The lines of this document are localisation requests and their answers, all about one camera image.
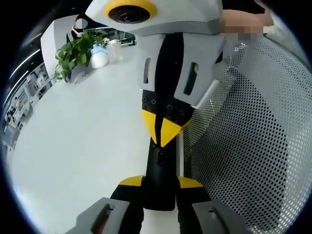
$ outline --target white container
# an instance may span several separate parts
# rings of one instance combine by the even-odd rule
[[[109,62],[119,62],[123,59],[121,53],[121,42],[119,40],[111,40],[106,46]]]
[[[103,48],[97,45],[93,45],[93,49],[91,50],[91,58],[90,63],[92,68],[97,69],[105,66],[108,63],[107,53]]]

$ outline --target white desk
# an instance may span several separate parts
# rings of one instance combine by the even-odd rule
[[[12,181],[33,222],[62,234],[123,179],[145,174],[150,136],[141,116],[137,47],[79,84],[58,81],[16,143]],[[178,233],[176,213],[145,212],[141,233]]]

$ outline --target potted plant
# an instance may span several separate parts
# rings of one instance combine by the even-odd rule
[[[55,58],[58,65],[55,69],[55,77],[65,82],[72,80],[71,74],[74,68],[84,69],[89,65],[91,49],[93,45],[105,46],[106,32],[98,29],[85,30],[82,37],[63,45],[57,52]]]

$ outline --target yellow panel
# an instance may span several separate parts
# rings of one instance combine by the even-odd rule
[[[104,7],[104,15],[108,16],[109,12],[119,6],[139,6],[150,13],[150,19],[157,15],[156,6],[149,0],[113,0]]]
[[[134,176],[126,178],[125,180],[121,181],[119,185],[128,185],[128,186],[141,186],[142,182],[142,175]]]
[[[179,134],[182,127],[164,118],[161,126],[161,147],[165,147],[176,135]]]
[[[180,186],[182,189],[203,187],[201,183],[194,179],[179,176]]]
[[[150,135],[153,139],[153,141],[155,142],[155,144],[157,144],[156,141],[156,132],[155,132],[155,120],[156,120],[156,115],[142,110],[142,115],[145,121],[145,125],[147,126],[148,131],[150,132]]]

